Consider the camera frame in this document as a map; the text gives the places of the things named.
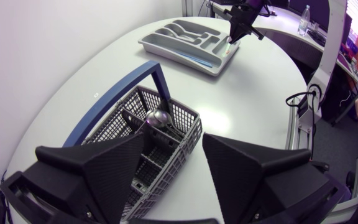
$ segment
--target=white table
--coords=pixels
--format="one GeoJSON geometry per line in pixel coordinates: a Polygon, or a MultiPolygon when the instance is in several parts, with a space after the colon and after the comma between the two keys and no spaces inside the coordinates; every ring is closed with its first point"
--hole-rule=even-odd
{"type": "MultiPolygon", "coordinates": [[[[230,28],[228,21],[219,19],[181,19],[227,33],[230,28]]],[[[171,96],[199,112],[207,133],[283,149],[290,111],[285,98],[306,90],[303,77],[291,58],[271,40],[260,41],[256,36],[248,35],[220,76],[211,77],[147,53],[137,43],[138,39],[172,20],[133,30],[79,69],[34,119],[13,155],[6,177],[31,166],[36,161],[34,150],[37,146],[61,147],[98,98],[148,60],[161,63],[171,96]]],[[[140,84],[156,89],[151,77],[140,84]]],[[[24,222],[13,209],[12,216],[14,223],[24,222]]],[[[188,162],[146,218],[191,220],[211,217],[223,223],[200,140],[188,162]]]]}
{"type": "MultiPolygon", "coordinates": [[[[225,9],[231,10],[232,6],[222,6],[220,4],[214,3],[213,4],[213,11],[220,15],[223,15],[223,11],[225,9]]],[[[274,32],[278,32],[281,34],[285,34],[288,37],[292,37],[298,39],[315,49],[319,50],[320,52],[324,51],[324,47],[320,46],[315,42],[309,35],[305,35],[302,37],[298,34],[298,26],[300,21],[300,16],[295,14],[294,12],[280,9],[278,7],[269,7],[270,9],[274,10],[277,16],[258,16],[253,23],[253,27],[258,30],[272,30],[274,32]]],[[[324,34],[325,36],[327,33],[321,29],[319,31],[324,34]]],[[[358,84],[358,76],[351,70],[350,64],[346,60],[337,60],[336,62],[357,84],[358,84]]]]}

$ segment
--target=plastic bottle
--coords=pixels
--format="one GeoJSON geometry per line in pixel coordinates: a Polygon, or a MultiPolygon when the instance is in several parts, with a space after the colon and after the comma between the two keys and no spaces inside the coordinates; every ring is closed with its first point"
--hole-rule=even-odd
{"type": "Polygon", "coordinates": [[[310,6],[307,5],[306,9],[302,13],[301,21],[298,27],[298,33],[303,37],[306,35],[309,21],[310,21],[310,6]]]}
{"type": "Polygon", "coordinates": [[[358,76],[357,59],[356,58],[352,59],[351,68],[352,68],[353,72],[358,76]]]}

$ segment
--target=spoon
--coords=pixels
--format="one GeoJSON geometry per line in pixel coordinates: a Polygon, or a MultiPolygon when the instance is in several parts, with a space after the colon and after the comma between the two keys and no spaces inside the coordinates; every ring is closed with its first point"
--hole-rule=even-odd
{"type": "Polygon", "coordinates": [[[162,124],[164,124],[164,126],[171,126],[175,130],[176,134],[179,134],[181,137],[185,137],[183,133],[173,125],[172,117],[166,111],[156,109],[154,110],[154,117],[162,124]]]}
{"type": "Polygon", "coordinates": [[[172,117],[167,112],[160,109],[148,111],[146,114],[146,122],[156,128],[166,127],[179,138],[185,137],[184,134],[172,124],[172,117]]]}
{"type": "Polygon", "coordinates": [[[161,124],[161,122],[159,120],[157,120],[154,116],[154,111],[152,110],[149,110],[147,113],[146,113],[146,122],[153,126],[153,127],[156,127],[156,128],[161,128],[163,125],[161,124]]]}

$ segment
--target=black cable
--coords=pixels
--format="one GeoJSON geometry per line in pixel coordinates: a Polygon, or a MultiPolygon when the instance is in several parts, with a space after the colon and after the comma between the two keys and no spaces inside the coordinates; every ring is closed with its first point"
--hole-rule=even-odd
{"type": "Polygon", "coordinates": [[[313,113],[313,117],[312,117],[312,122],[313,122],[313,125],[312,125],[312,128],[313,128],[313,131],[311,133],[311,154],[310,154],[310,160],[313,160],[313,151],[314,151],[314,136],[316,134],[316,124],[314,123],[314,98],[316,97],[317,93],[315,91],[312,91],[312,92],[301,92],[301,93],[297,93],[297,94],[294,94],[290,97],[288,97],[286,100],[285,100],[285,103],[290,106],[290,107],[297,107],[298,109],[300,109],[300,105],[292,105],[292,104],[289,104],[289,100],[292,100],[294,99],[295,97],[297,96],[301,96],[301,95],[313,95],[313,98],[311,100],[311,109],[312,109],[312,113],[313,113]]]}
{"type": "Polygon", "coordinates": [[[202,8],[203,8],[203,6],[204,6],[205,1],[206,1],[206,0],[203,1],[202,5],[201,5],[201,7],[200,7],[200,10],[198,11],[198,16],[200,16],[200,13],[201,13],[201,10],[202,10],[202,8]]]}
{"type": "Polygon", "coordinates": [[[312,98],[312,100],[311,100],[311,109],[313,110],[313,111],[312,111],[312,113],[313,113],[313,118],[312,118],[312,120],[313,120],[313,125],[312,125],[313,131],[312,131],[312,133],[311,133],[311,154],[310,154],[310,160],[311,160],[311,161],[313,160],[314,134],[316,134],[316,132],[314,131],[314,129],[315,129],[315,127],[316,127],[316,125],[314,124],[314,98],[316,97],[316,92],[314,91],[314,92],[312,92],[312,93],[314,93],[314,94],[313,94],[313,98],[312,98]]]}
{"type": "Polygon", "coordinates": [[[313,95],[313,92],[301,92],[301,93],[294,94],[294,95],[288,97],[288,98],[285,100],[285,103],[286,103],[288,106],[290,106],[290,107],[297,107],[297,108],[299,109],[299,108],[300,108],[300,105],[289,104],[288,100],[292,100],[292,99],[294,99],[295,97],[301,96],[301,95],[313,95]]]}
{"type": "Polygon", "coordinates": [[[267,7],[266,4],[264,4],[264,8],[266,9],[267,13],[259,13],[260,16],[264,16],[264,17],[269,17],[270,16],[270,11],[267,7]]]}

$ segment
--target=blue handle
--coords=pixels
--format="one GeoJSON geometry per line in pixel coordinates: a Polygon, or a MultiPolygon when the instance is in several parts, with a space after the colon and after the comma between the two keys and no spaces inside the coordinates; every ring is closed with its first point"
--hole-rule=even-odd
{"type": "Polygon", "coordinates": [[[100,118],[129,90],[150,74],[153,76],[161,99],[168,102],[171,96],[161,66],[158,62],[148,61],[119,80],[86,112],[67,138],[63,147],[81,144],[100,118]]]}

